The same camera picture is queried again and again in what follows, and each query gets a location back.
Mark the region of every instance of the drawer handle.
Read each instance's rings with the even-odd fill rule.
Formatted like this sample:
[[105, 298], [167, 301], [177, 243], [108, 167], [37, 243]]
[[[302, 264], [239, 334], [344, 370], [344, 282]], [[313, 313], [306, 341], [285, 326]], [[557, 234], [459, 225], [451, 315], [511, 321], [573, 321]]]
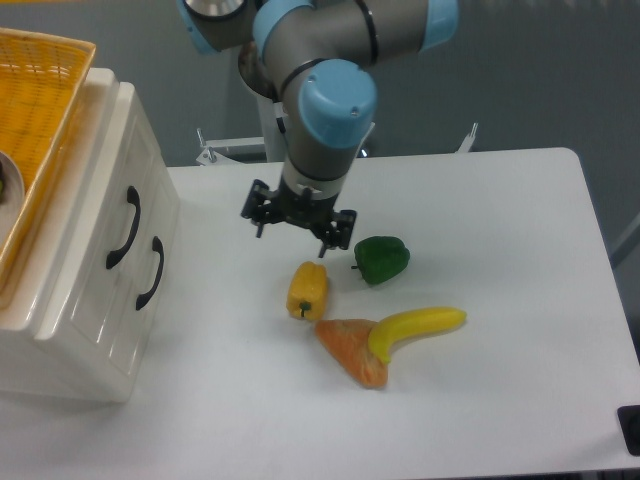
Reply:
[[156, 293], [158, 285], [160, 285], [160, 279], [162, 278], [162, 270], [164, 269], [164, 248], [162, 247], [162, 242], [158, 237], [153, 237], [153, 242], [151, 242], [151, 250], [160, 255], [160, 263], [158, 264], [156, 279], [153, 282], [153, 287], [151, 287], [151, 290], [149, 290], [147, 293], [138, 295], [138, 299], [136, 300], [136, 310], [141, 310], [147, 303], [149, 303], [151, 297], [153, 297], [153, 295]]
[[127, 189], [127, 202], [136, 207], [136, 213], [133, 216], [133, 223], [131, 224], [131, 230], [129, 230], [129, 238], [125, 244], [118, 250], [111, 250], [107, 255], [107, 270], [111, 270], [117, 264], [119, 264], [124, 256], [127, 254], [133, 241], [138, 233], [138, 227], [140, 226], [140, 195], [135, 187], [129, 187]]

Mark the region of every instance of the green bell pepper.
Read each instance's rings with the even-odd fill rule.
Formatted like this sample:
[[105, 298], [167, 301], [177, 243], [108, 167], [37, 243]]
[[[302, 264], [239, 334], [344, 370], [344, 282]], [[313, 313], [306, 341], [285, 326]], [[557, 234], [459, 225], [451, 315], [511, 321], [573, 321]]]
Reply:
[[369, 237], [354, 249], [357, 267], [369, 285], [379, 285], [395, 277], [409, 264], [411, 254], [396, 237]]

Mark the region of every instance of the wicker basket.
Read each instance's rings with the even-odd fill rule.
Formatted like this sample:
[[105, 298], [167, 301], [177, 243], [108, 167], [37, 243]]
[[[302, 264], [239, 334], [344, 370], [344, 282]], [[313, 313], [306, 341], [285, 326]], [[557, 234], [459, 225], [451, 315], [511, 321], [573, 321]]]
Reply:
[[94, 54], [88, 42], [0, 28], [0, 151], [16, 162], [26, 189], [0, 249], [0, 290], [42, 216], [56, 154]]

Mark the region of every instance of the banana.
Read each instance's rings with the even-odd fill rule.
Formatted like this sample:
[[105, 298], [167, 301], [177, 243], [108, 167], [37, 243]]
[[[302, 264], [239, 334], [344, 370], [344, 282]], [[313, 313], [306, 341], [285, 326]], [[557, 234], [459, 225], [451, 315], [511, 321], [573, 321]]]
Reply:
[[389, 349], [405, 338], [438, 333], [461, 325], [466, 312], [452, 307], [431, 307], [396, 313], [376, 324], [367, 340], [369, 351], [381, 362], [391, 361]]

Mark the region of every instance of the white drawer cabinet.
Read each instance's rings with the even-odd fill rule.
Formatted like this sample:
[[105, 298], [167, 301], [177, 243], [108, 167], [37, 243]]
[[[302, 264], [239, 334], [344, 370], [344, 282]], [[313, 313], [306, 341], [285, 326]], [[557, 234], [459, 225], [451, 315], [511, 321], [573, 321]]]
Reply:
[[85, 131], [70, 134], [47, 222], [0, 311], [0, 388], [124, 401], [168, 273], [179, 201], [134, 87], [92, 69], [83, 95], [94, 111], [76, 113]]

